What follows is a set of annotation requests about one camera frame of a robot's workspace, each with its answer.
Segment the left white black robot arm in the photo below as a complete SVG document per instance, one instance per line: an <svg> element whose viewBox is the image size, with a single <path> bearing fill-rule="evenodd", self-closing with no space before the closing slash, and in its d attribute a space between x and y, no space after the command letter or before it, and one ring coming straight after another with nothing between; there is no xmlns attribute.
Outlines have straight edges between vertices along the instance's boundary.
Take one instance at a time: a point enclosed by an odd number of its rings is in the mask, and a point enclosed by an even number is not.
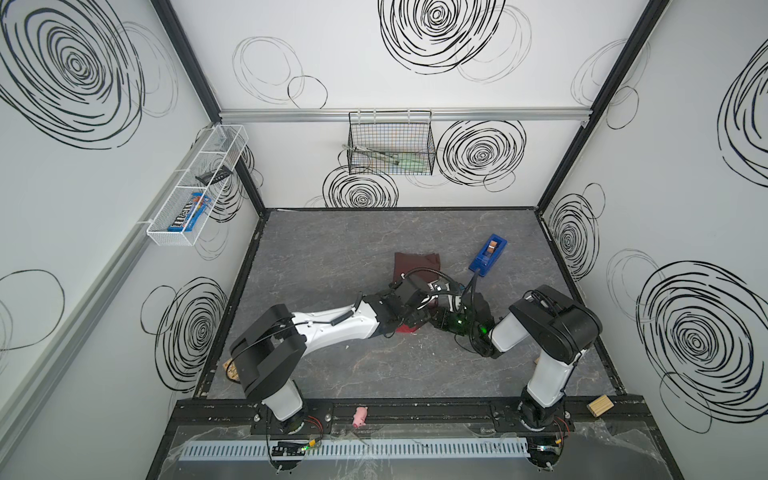
<svg viewBox="0 0 768 480"><path fill-rule="evenodd" d="M400 286L319 312L292 312L284 304L270 307L230 346L246 399L265 406L283 425L299 422L306 409L292 375L305 356L393 333L401 325L420 321L428 303L426 293Z"/></svg>

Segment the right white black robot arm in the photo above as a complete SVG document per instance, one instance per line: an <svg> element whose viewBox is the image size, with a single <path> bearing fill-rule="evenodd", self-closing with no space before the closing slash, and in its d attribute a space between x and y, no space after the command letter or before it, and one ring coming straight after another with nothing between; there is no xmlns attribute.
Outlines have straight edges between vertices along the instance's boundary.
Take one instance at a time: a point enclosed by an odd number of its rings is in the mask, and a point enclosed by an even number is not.
<svg viewBox="0 0 768 480"><path fill-rule="evenodd" d="M540 353L517 410L527 429L543 431L560 415L566 386L602 333L602 322L586 306L548 285L525 292L497 320L476 286L476 278L466 286L433 282L425 301L429 321L455 338L464 337L463 348L484 358L497 359L525 341L534 342Z"/></svg>

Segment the red wrapping paper sheet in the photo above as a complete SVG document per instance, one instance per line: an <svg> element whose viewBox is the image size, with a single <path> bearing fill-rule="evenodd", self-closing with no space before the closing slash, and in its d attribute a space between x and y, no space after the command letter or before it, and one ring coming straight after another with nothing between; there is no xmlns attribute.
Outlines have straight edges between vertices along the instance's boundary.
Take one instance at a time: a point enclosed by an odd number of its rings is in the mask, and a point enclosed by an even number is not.
<svg viewBox="0 0 768 480"><path fill-rule="evenodd" d="M410 277L418 277L427 284L438 279L435 271L441 270L441 258L438 253L409 254L396 252L394 254L393 280L399 280L404 274L416 269Z"/></svg>

